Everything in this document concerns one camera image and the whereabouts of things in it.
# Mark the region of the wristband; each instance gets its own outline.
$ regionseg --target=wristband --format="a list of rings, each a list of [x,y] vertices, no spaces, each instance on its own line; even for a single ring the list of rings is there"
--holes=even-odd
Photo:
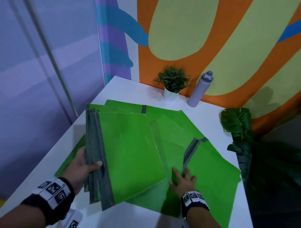
[[[197,191],[186,192],[181,198],[182,216],[187,219],[188,210],[192,207],[202,207],[209,211],[203,196]]]
[[[75,193],[69,181],[60,177],[41,184],[21,204],[39,208],[48,226],[64,219],[74,197]]]

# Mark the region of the gray water bottle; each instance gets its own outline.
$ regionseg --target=gray water bottle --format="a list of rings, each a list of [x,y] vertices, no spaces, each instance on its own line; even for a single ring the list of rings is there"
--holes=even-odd
[[[202,97],[204,96],[206,90],[210,86],[211,82],[213,81],[213,73],[212,71],[208,70],[206,73],[202,74],[201,78],[199,79],[197,85],[194,88],[190,98],[188,99],[187,104],[190,107],[196,107],[197,104],[200,102]]]

